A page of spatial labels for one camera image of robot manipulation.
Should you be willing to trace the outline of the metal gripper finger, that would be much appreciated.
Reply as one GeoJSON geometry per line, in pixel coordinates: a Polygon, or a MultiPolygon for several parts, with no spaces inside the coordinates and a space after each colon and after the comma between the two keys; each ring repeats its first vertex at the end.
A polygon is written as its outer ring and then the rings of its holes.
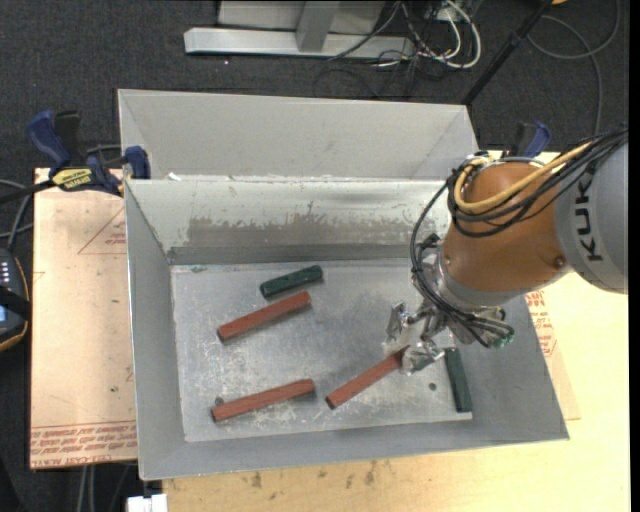
{"type": "Polygon", "coordinates": [[[391,313],[386,327],[385,347],[387,350],[398,350],[407,341],[409,334],[408,309],[405,302],[399,302],[391,307],[391,313]]]}
{"type": "Polygon", "coordinates": [[[402,371],[406,375],[415,374],[439,361],[444,355],[444,350],[437,345],[409,346],[402,356],[402,371]]]}

